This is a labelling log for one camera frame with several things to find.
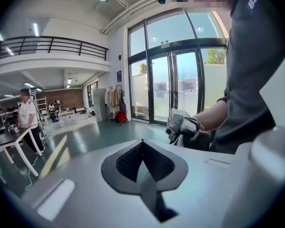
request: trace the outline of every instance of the cable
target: cable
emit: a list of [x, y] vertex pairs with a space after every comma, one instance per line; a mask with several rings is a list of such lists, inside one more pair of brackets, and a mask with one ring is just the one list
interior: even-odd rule
[[[48, 140], [46, 140], [42, 146], [44, 146], [47, 143], [47, 141], [49, 141], [51, 138], [53, 138], [53, 136], [51, 136]], [[34, 166], [36, 164], [36, 160], [38, 160], [38, 157], [39, 157], [39, 154], [37, 154], [37, 158], [35, 159], [34, 164], [32, 164], [32, 166]], [[28, 179], [30, 181], [30, 184], [28, 186], [26, 186], [25, 191], [29, 190], [29, 188], [32, 186], [32, 183], [33, 183], [29, 174], [30, 174], [30, 169], [28, 169]]]

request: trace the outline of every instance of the blue sign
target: blue sign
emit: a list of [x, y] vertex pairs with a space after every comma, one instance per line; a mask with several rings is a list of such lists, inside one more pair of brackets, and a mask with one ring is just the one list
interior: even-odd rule
[[118, 71], [117, 72], [117, 82], [121, 82], [122, 81], [122, 72]]

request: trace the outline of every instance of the white t-shirt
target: white t-shirt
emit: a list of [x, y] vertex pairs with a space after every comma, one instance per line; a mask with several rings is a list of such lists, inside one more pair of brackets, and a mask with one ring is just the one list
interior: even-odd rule
[[54, 105], [49, 105], [49, 106], [48, 106], [48, 109], [49, 109], [50, 111], [53, 111], [54, 108], [55, 108]]
[[31, 124], [31, 128], [38, 127], [38, 120], [36, 115], [36, 109], [34, 103], [31, 100], [28, 100], [26, 104], [21, 102], [21, 106], [19, 107], [19, 118], [21, 125], [24, 127], [29, 123], [29, 115], [34, 114], [34, 119]]

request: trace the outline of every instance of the gray shirt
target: gray shirt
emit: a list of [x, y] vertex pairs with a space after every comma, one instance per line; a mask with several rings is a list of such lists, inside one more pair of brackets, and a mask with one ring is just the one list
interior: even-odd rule
[[259, 91], [285, 57], [283, 20], [270, 0], [237, 0], [227, 47], [228, 116], [211, 151], [235, 153], [275, 122]]

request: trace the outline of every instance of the white cabinet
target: white cabinet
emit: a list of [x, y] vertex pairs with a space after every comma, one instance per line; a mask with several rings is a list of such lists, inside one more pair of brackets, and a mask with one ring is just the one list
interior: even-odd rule
[[105, 111], [105, 89], [94, 89], [92, 91], [94, 110], [98, 122], [105, 120], [107, 113]]

